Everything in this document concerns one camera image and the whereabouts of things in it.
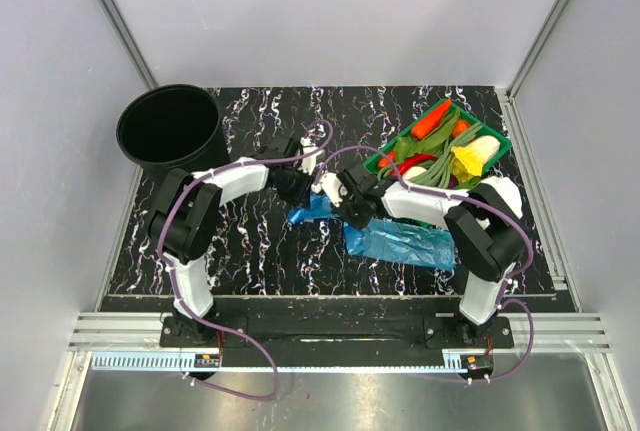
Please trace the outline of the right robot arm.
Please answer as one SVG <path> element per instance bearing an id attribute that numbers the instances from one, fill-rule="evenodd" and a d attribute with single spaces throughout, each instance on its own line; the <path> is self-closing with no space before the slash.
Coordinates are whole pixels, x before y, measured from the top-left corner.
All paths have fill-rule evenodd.
<path id="1" fill-rule="evenodd" d="M 412 220 L 446 229 L 467 271 L 455 326 L 469 347 L 491 333 L 509 272 L 530 245 L 518 186 L 489 176 L 467 190 L 421 186 L 397 178 L 379 180 L 363 166 L 338 172 L 325 191 L 338 214 L 357 229 L 374 218 Z"/>

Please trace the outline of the blue trash bag roll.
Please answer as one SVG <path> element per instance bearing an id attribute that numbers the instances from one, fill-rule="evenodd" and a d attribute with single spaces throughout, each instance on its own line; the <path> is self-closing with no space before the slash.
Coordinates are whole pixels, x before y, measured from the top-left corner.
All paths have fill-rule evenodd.
<path id="1" fill-rule="evenodd" d="M 326 194 L 310 194 L 308 207 L 298 207 L 292 209 L 287 216 L 291 225 L 316 220 L 340 220 L 339 215 L 333 210 L 332 202 Z"/>

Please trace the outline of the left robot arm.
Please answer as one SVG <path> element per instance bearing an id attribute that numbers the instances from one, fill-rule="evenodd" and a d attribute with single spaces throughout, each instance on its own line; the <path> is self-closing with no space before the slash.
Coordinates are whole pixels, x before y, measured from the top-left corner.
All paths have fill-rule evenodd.
<path id="1" fill-rule="evenodd" d="M 309 138 L 278 138 L 252 157 L 205 171 L 174 169 L 156 197 L 147 234 L 170 274 L 174 308 L 184 317 L 182 334 L 193 345 L 213 341 L 217 323 L 208 286 L 206 251 L 219 209 L 264 189 L 274 189 L 293 206 L 308 206 L 310 186 L 322 150 Z"/>

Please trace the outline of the detached blue trash bag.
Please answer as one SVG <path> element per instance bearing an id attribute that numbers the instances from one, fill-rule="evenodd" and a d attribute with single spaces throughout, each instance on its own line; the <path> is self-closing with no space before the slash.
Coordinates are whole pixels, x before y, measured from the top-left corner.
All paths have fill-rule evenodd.
<path id="1" fill-rule="evenodd" d="M 343 240 L 351 256 L 451 271 L 455 245 L 451 234 L 437 227 L 372 219 L 362 230 L 344 223 Z"/>

